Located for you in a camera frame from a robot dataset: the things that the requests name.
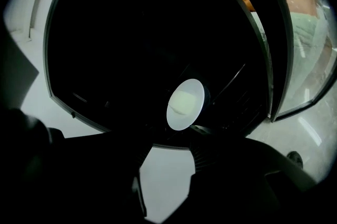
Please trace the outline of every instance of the glass door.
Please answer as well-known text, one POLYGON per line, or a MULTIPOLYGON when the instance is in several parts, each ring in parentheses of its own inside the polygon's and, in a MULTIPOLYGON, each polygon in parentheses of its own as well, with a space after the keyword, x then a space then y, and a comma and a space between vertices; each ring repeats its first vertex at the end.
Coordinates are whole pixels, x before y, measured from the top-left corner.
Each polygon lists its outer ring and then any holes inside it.
POLYGON ((328 0, 286 0, 293 32, 288 90, 273 120, 315 105, 336 80, 336 23, 328 0))

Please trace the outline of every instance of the dark object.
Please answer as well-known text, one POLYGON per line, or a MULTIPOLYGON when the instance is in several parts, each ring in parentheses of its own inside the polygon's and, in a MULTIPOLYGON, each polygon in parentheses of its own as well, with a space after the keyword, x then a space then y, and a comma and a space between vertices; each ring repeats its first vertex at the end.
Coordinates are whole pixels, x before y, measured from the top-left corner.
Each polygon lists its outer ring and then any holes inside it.
MULTIPOLYGON (((38 222, 46 215, 54 220, 144 219, 138 171, 152 147, 148 132, 135 128, 138 139, 130 139, 132 132, 116 128, 64 139, 59 130, 48 129, 19 110, 2 118, 6 120, 2 152, 11 156, 2 161, 6 214, 38 222)), ((224 204, 227 216, 243 219, 275 216, 282 210, 293 214, 303 193, 315 186, 303 170, 261 142, 195 131, 190 140, 196 174, 188 198, 166 222, 215 221, 223 215, 224 204), (223 150, 225 143, 230 147, 223 150), (249 205, 245 214, 240 214, 242 204, 249 205)))
POLYGON ((301 155, 296 151, 291 151, 286 156, 290 160, 292 160, 297 166, 299 166, 301 169, 303 169, 303 160, 301 155))
MULTIPOLYGON (((184 0, 188 4, 54 0, 44 54, 49 93, 69 113, 76 111, 76 118, 100 131, 113 130, 116 113, 127 115, 129 107, 137 106, 140 112, 133 124, 155 130, 156 146, 188 149, 188 130, 173 135, 165 114, 172 90, 195 78, 208 89, 209 104, 214 104, 204 107, 196 124, 244 137, 267 117, 271 103, 272 113, 277 112, 292 62, 285 0, 252 1, 262 21, 272 16, 277 24, 266 28, 275 48, 272 54, 280 62, 273 74, 273 100, 270 61, 242 0, 184 0), (273 14, 260 8, 265 3, 273 14), (92 23, 107 17, 113 19, 105 27, 92 23), (68 70, 70 65, 75 66, 73 72, 68 70)), ((125 116, 119 124, 127 126, 128 119, 125 116)))

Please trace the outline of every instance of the white wall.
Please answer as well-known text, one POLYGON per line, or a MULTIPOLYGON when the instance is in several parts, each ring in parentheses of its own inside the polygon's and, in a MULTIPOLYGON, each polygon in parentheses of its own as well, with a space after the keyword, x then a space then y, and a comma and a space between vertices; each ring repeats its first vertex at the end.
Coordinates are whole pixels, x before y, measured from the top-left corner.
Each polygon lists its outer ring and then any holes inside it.
POLYGON ((17 40, 29 40, 31 16, 35 0, 9 0, 4 9, 4 21, 17 40))

